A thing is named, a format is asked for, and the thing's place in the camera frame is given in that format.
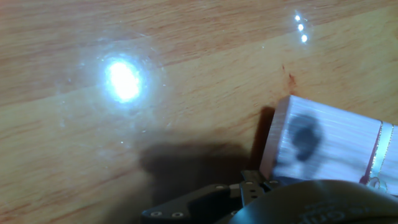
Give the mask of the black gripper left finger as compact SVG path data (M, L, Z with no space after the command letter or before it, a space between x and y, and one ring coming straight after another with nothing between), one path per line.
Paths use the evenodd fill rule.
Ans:
M141 223L228 223L242 208L238 184L213 184L141 213Z

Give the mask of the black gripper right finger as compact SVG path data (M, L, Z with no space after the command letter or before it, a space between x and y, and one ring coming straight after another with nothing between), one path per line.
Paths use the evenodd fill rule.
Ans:
M284 186L279 180L266 179L258 170L244 170L241 174L244 179L241 182L242 204L249 204L265 193Z

